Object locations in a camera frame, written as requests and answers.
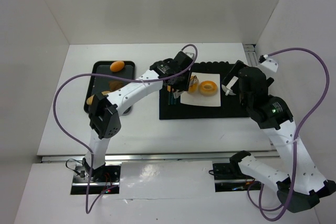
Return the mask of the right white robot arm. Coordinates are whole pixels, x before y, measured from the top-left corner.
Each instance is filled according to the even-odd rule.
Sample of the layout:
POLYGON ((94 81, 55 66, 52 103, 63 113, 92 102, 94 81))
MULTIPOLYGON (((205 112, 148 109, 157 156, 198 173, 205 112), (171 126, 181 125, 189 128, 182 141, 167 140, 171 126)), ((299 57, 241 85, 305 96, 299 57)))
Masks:
POLYGON ((270 95, 268 88, 277 71, 277 63, 264 59, 258 67, 249 67, 238 60, 222 81, 226 94, 239 96, 241 107, 269 137, 285 165, 285 172, 258 161, 250 152, 240 151, 229 160, 236 175, 257 179, 274 192, 291 213, 309 210, 320 199, 335 192, 335 182, 326 179, 317 169, 300 136, 286 102, 270 95))

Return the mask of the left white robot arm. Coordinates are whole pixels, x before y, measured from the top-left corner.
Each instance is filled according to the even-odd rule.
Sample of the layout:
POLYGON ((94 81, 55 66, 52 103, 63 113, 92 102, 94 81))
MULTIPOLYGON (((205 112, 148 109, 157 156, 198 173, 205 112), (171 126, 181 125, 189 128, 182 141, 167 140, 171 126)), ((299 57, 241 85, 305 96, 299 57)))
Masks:
POLYGON ((82 160, 92 180, 105 170, 105 155, 110 139, 121 130, 120 116, 147 95, 170 86, 182 93, 189 88, 191 66, 197 54, 180 51, 172 59, 157 61, 134 82, 108 94, 96 94, 89 110, 90 150, 82 160))

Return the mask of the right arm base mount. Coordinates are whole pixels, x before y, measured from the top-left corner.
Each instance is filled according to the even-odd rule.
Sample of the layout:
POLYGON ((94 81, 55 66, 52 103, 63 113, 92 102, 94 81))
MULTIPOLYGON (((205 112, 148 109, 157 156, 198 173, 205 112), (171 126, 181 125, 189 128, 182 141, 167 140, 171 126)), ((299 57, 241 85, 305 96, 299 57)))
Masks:
POLYGON ((260 190, 258 181, 247 175, 235 174, 230 163, 213 163, 213 168, 208 173, 214 178, 217 193, 247 191, 249 186, 252 190, 260 190))

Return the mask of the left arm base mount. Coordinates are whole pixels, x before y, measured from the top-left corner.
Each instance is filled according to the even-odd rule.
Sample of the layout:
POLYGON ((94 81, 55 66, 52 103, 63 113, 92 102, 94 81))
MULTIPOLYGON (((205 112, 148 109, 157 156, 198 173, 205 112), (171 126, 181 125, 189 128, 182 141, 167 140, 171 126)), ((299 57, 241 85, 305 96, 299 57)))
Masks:
MULTIPOLYGON (((79 160, 70 158, 66 161, 65 167, 73 172, 71 184, 71 195, 85 195, 87 183, 89 181, 89 173, 79 160)), ((90 195, 98 195, 101 192, 105 194, 118 194, 119 182, 121 174, 121 164, 107 164, 102 173, 91 177, 90 195)))

